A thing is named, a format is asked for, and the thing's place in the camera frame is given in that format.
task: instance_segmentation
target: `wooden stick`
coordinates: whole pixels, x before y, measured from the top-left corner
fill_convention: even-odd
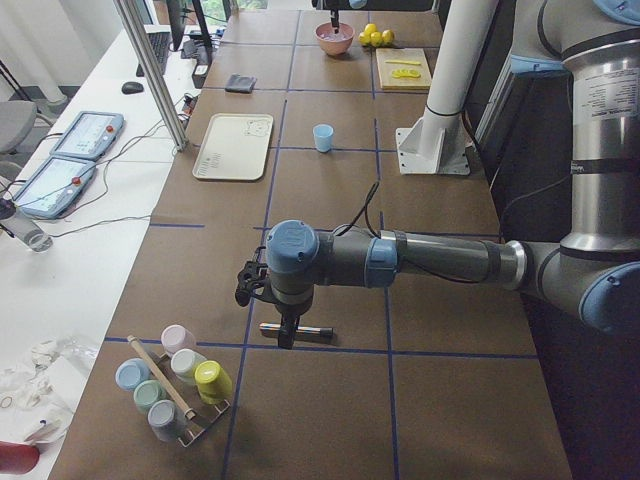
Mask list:
[[[175,387],[171,385],[171,382],[167,379],[167,377],[164,376],[164,373],[162,373],[162,370],[158,368],[158,366],[151,359],[147,351],[144,349],[144,346],[142,345],[140,340],[137,337],[134,337],[133,335],[129,335],[127,337],[127,341],[129,342],[129,345],[131,345],[131,347],[136,351],[138,356],[142,360],[144,360],[144,363],[147,364],[147,367],[149,367],[149,370],[151,370],[151,373],[153,373],[153,375],[156,377],[158,382],[160,382],[160,384],[164,387],[164,389],[167,391],[167,393],[173,399],[173,401],[176,402],[176,405],[180,410],[182,410],[182,412],[184,413],[184,416],[188,420],[192,420],[196,416],[196,412],[193,410],[193,408],[191,408],[187,404],[187,402],[184,401],[184,399],[178,393]]]

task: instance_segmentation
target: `yellow lemon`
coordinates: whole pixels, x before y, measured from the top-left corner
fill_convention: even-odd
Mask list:
[[[367,26],[364,27],[364,33],[367,35],[371,35],[374,32],[378,31],[378,27],[376,27],[375,23],[367,23]]]
[[[360,45],[363,47],[371,45],[371,35],[367,33],[361,32],[360,35],[358,35],[358,40],[360,40]]]
[[[371,46],[372,47],[382,46],[382,34],[380,32],[373,32],[371,34]]]
[[[385,30],[382,32],[382,43],[384,45],[391,45],[395,40],[396,36],[393,33],[393,30]]]

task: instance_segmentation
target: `printed label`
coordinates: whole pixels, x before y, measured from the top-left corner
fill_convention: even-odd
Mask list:
[[[575,82],[573,124],[637,115],[639,76],[640,69],[629,68]]]

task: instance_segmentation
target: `wooden cutting board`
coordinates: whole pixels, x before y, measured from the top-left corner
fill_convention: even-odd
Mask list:
[[[428,90],[431,87],[431,71],[421,48],[378,48],[376,49],[378,75],[383,90]],[[418,65],[392,63],[390,61],[419,62]],[[418,78],[394,78],[393,70],[414,69]]]

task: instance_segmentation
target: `tablet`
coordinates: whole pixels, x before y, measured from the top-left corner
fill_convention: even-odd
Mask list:
[[[14,195],[14,202],[29,217],[57,218],[77,200],[95,171],[92,160],[51,155]]]
[[[97,160],[124,126],[119,113],[80,112],[51,150],[52,155]]]

